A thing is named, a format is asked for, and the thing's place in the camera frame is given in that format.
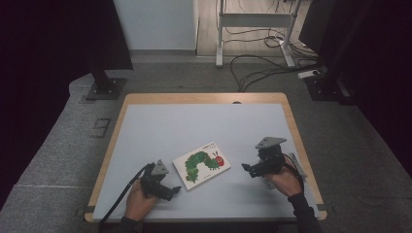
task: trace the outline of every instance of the black stand base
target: black stand base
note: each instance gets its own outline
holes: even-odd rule
[[[336,89],[325,89],[326,79],[324,78],[306,78],[304,79],[308,87],[312,100],[315,101],[338,101]]]
[[[334,84],[323,77],[304,79],[310,96],[314,101],[338,101],[341,105],[356,105],[353,93],[346,88],[341,79]]]
[[[126,83],[126,79],[125,78],[116,78],[116,79],[110,78],[109,81],[111,82],[111,85],[107,90],[102,90],[98,88],[97,84],[94,83],[90,91],[88,92],[88,95],[86,96],[86,100],[117,100],[119,99],[121,89]]]

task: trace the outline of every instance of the picture book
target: picture book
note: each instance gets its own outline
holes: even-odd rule
[[[215,143],[178,157],[173,164],[188,190],[230,168],[229,161]]]

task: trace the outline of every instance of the floor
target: floor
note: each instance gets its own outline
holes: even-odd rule
[[[0,232],[97,232],[84,213],[127,93],[237,91],[229,64],[217,69],[209,58],[133,58],[133,66],[108,71],[111,78],[127,78],[117,101],[85,101],[91,75],[70,84],[64,111],[0,213]],[[231,68],[245,77],[273,67],[243,60]],[[358,107],[312,101],[296,72],[268,77],[246,91],[287,95],[326,204],[325,232],[412,232],[412,180]],[[95,127],[101,119],[110,120],[106,133]],[[145,232],[161,227],[148,225]],[[230,225],[196,227],[201,225],[179,232],[230,232]],[[296,232],[288,227],[280,232]],[[275,229],[260,225],[259,232]]]

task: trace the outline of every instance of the red caterpillar head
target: red caterpillar head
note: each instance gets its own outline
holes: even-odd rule
[[[216,151],[216,153],[213,153],[213,155],[216,157],[215,160],[218,162],[219,166],[224,166],[224,160],[218,155],[218,152]]]

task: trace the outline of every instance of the power strip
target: power strip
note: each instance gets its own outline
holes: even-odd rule
[[[311,70],[311,71],[306,71],[306,72],[302,72],[297,74],[297,77],[300,79],[304,79],[304,78],[309,78],[309,77],[313,77],[313,76],[318,76],[320,75],[321,72],[319,72],[318,70]]]

